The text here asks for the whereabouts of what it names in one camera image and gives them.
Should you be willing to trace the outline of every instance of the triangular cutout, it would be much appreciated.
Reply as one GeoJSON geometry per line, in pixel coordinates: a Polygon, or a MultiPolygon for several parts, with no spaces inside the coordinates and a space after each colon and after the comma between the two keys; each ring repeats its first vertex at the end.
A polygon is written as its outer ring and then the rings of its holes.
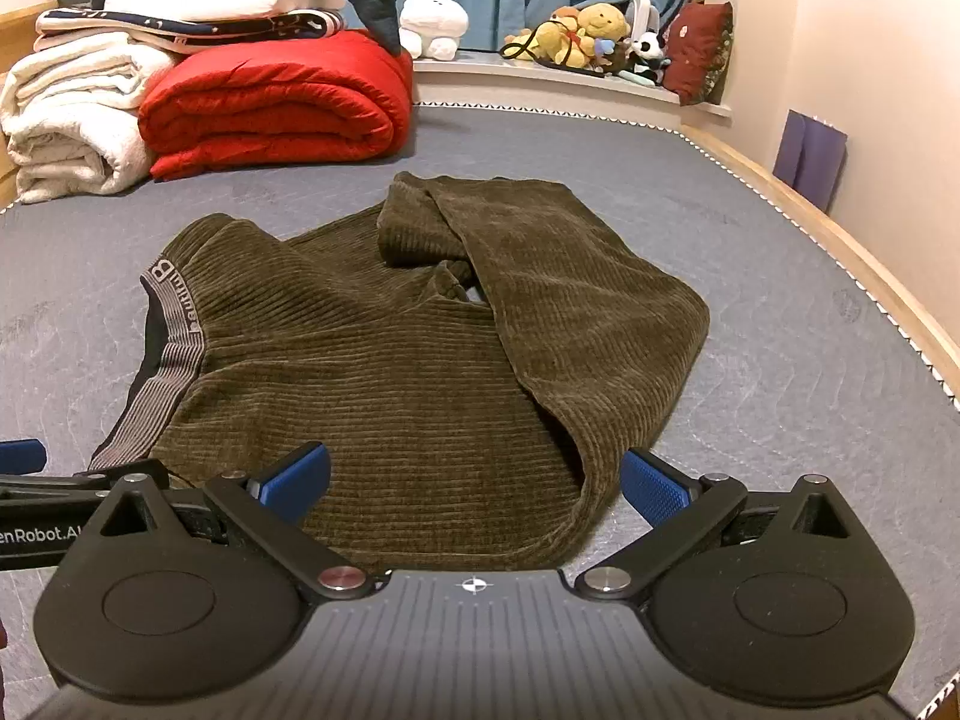
{"type": "Polygon", "coordinates": [[[150,530],[147,514],[137,505],[133,495],[124,495],[113,509],[110,519],[100,528],[101,536],[128,536],[150,530]]]}
{"type": "Polygon", "coordinates": [[[837,517],[826,495],[810,495],[793,529],[813,536],[846,538],[850,534],[837,517]]]}

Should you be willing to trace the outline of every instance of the metal screw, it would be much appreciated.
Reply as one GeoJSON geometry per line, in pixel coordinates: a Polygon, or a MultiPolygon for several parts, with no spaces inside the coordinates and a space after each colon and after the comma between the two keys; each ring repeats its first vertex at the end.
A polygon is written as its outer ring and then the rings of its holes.
{"type": "Polygon", "coordinates": [[[598,592],[618,592],[630,584],[630,574],[612,565],[600,565],[584,574],[587,587],[598,592]]]}
{"type": "Polygon", "coordinates": [[[328,590],[355,590],[367,580],[367,575],[355,565],[335,565],[320,571],[318,579],[328,590]]]}

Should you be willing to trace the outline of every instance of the panda plush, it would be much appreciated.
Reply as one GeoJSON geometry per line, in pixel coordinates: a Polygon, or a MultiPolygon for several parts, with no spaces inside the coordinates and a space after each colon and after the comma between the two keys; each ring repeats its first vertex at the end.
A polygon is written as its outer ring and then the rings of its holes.
{"type": "Polygon", "coordinates": [[[664,49],[655,32],[645,32],[630,41],[627,54],[634,59],[634,69],[618,73],[621,79],[634,81],[643,86],[664,85],[664,70],[670,64],[670,60],[664,54],[664,49]]]}

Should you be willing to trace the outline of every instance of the gray bed sheet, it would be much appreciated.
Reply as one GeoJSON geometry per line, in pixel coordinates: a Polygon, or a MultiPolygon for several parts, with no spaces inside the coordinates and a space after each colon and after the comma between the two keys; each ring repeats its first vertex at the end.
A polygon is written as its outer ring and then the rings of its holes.
{"type": "MultiPolygon", "coordinates": [[[[921,709],[960,665],[960,413],[826,252],[676,134],[422,107],[390,160],[210,173],[17,207],[0,218],[0,439],[42,439],[50,473],[85,467],[139,365],[138,275],[184,225],[223,211],[288,237],[380,201],[399,170],[562,181],[707,300],[709,338],[656,451],[754,490],[787,490],[810,471],[832,477],[913,601],[916,640],[894,695],[921,709]]],[[[646,529],[621,498],[566,569],[646,529]]],[[[0,574],[9,717],[53,689],[30,631],[49,575],[0,574]]]]}

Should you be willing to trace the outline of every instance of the folded red blanket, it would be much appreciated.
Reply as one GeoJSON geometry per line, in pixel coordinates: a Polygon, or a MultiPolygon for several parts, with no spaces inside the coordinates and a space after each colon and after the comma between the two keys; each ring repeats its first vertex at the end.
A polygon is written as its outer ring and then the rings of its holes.
{"type": "Polygon", "coordinates": [[[218,47],[181,62],[141,105],[155,178],[397,151],[410,128],[413,62],[362,31],[218,47]]]}

